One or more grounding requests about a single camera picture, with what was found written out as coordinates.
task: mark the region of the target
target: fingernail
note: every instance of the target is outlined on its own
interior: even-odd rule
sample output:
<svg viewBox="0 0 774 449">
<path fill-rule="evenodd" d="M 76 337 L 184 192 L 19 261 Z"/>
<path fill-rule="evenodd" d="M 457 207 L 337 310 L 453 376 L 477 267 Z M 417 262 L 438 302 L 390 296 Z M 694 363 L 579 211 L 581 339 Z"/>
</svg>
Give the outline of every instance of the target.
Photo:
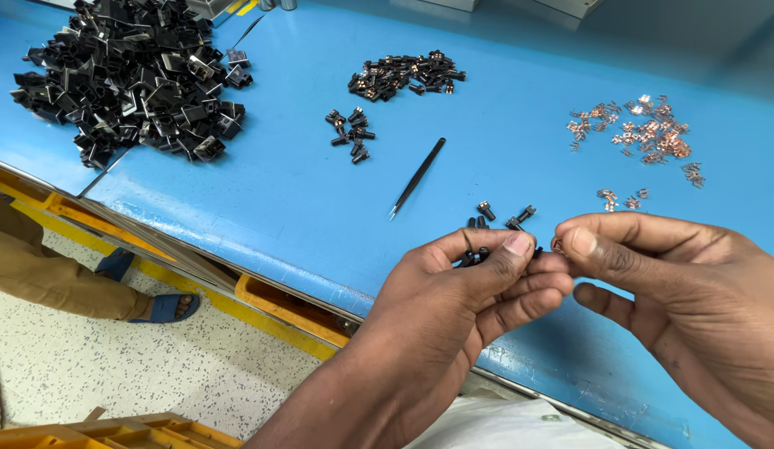
<svg viewBox="0 0 774 449">
<path fill-rule="evenodd" d="M 503 246 L 509 251 L 521 256 L 528 252 L 532 245 L 532 239 L 525 232 L 517 232 L 503 242 Z"/>
<path fill-rule="evenodd" d="M 573 235 L 573 250 L 581 257 L 589 257 L 592 254 L 592 251 L 597 247 L 598 239 L 594 238 L 592 231 L 583 227 L 575 230 L 575 235 Z"/>
</svg>

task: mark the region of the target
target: khaki trousers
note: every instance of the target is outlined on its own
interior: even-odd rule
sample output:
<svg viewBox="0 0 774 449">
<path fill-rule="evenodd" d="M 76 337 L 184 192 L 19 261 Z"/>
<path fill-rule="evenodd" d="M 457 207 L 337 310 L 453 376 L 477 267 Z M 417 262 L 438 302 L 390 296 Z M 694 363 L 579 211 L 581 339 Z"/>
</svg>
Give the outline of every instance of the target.
<svg viewBox="0 0 774 449">
<path fill-rule="evenodd" d="M 132 320 L 149 296 L 42 246 L 42 226 L 0 198 L 0 291 L 91 318 Z"/>
</svg>

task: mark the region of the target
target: white cloth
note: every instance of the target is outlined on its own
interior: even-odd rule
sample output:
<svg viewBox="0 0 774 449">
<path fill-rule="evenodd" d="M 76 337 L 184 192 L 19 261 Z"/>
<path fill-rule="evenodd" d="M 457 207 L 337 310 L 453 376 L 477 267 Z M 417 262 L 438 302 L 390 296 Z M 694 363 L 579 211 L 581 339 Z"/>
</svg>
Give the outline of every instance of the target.
<svg viewBox="0 0 774 449">
<path fill-rule="evenodd" d="M 560 421 L 544 421 L 556 414 Z M 544 400 L 460 397 L 407 449 L 624 449 Z"/>
</svg>

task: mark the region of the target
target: pile of black plastic connector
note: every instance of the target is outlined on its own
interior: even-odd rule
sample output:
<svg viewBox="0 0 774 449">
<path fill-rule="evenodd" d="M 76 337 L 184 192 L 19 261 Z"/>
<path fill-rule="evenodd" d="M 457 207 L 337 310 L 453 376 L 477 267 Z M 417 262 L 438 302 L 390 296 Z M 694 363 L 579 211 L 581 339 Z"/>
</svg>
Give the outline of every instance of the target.
<svg viewBox="0 0 774 449">
<path fill-rule="evenodd" d="M 353 148 L 351 149 L 353 165 L 370 158 L 370 152 L 364 148 L 364 139 L 372 140 L 376 138 L 376 135 L 366 129 L 368 127 L 368 116 L 364 115 L 361 107 L 357 106 L 354 108 L 353 113 L 348 117 L 348 123 L 351 125 L 349 131 L 345 131 L 345 117 L 336 109 L 332 109 L 332 112 L 326 116 L 326 121 L 334 126 L 339 135 L 338 138 L 332 139 L 332 146 L 347 145 L 353 141 Z"/>
<path fill-rule="evenodd" d="M 364 72 L 353 74 L 348 91 L 376 102 L 389 101 L 406 86 L 418 95 L 426 92 L 452 94 L 453 80 L 464 81 L 467 72 L 457 72 L 456 64 L 435 50 L 424 56 L 386 56 L 378 62 L 365 61 Z M 410 84 L 412 78 L 422 84 Z"/>
<path fill-rule="evenodd" d="M 76 125 L 74 143 L 90 168 L 138 143 L 190 161 L 224 151 L 218 138 L 240 131 L 245 108 L 218 96 L 221 87 L 251 84 L 242 52 L 229 50 L 230 70 L 222 67 L 209 22 L 185 0 L 77 0 L 74 8 L 67 27 L 23 58 L 46 74 L 16 74 L 16 103 Z"/>
</svg>

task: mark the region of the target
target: person's foot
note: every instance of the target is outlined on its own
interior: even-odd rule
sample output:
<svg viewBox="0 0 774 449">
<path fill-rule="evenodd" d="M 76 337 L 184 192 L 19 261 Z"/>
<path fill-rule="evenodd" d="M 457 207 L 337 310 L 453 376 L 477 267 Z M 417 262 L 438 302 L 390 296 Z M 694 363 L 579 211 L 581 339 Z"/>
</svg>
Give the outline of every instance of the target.
<svg viewBox="0 0 774 449">
<path fill-rule="evenodd" d="M 190 308 L 190 303 L 193 301 L 193 297 L 190 295 L 182 295 L 181 298 L 179 298 L 179 305 L 176 306 L 176 312 L 173 313 L 173 318 L 178 320 L 179 318 L 182 318 L 182 315 L 185 314 L 188 308 Z M 153 310 L 153 298 L 151 298 L 148 301 L 148 306 L 146 306 L 146 311 L 142 312 L 141 316 L 138 316 L 136 320 L 145 320 L 149 321 L 151 320 L 151 311 Z"/>
<path fill-rule="evenodd" d="M 119 254 L 119 256 L 122 256 L 122 257 L 123 257 L 123 256 L 125 256 L 126 254 L 131 254 L 131 252 L 130 252 L 130 251 L 127 251 L 127 250 L 123 250 L 123 252 L 121 252 L 121 253 Z M 111 276 L 112 276 L 112 275 L 110 274 L 110 272 L 109 272 L 109 271 L 107 271 L 107 270 L 96 271 L 96 272 L 95 272 L 95 275 L 96 275 L 96 276 L 105 277 L 105 278 L 107 278 L 107 279 L 110 279 L 110 278 L 111 278 Z"/>
</svg>

